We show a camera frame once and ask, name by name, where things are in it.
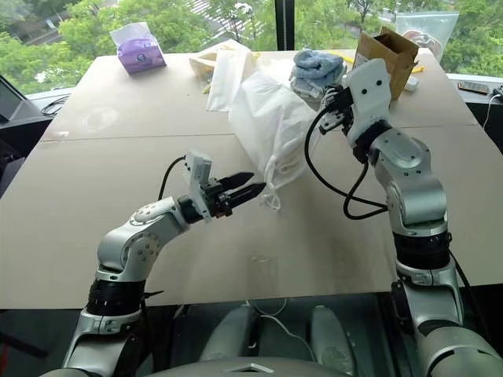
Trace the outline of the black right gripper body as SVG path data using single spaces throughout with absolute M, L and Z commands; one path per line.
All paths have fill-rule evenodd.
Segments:
M 353 97 L 348 87 L 343 88 L 342 85 L 336 84 L 333 89 L 334 93 L 331 103 L 333 106 L 332 114 L 335 124 L 333 128 L 341 126 L 343 134 L 347 136 L 354 123 L 354 113 L 352 110 L 352 105 L 354 103 Z

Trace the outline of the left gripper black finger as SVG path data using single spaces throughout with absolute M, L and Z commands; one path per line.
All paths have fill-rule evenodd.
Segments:
M 229 207 L 238 207 L 241 204 L 247 203 L 258 196 L 265 187 L 265 182 L 256 182 L 231 192 L 227 200 Z
M 228 177 L 220 178 L 219 184 L 222 186 L 223 190 L 234 190 L 238 189 L 247 183 L 255 174 L 252 172 L 242 171 L 239 173 L 231 174 Z

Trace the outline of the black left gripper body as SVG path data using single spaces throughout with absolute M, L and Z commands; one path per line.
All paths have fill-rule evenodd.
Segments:
M 223 178 L 210 178 L 207 183 L 201 185 L 201 190 L 212 218 L 229 217 L 233 214 L 228 193 L 230 187 Z

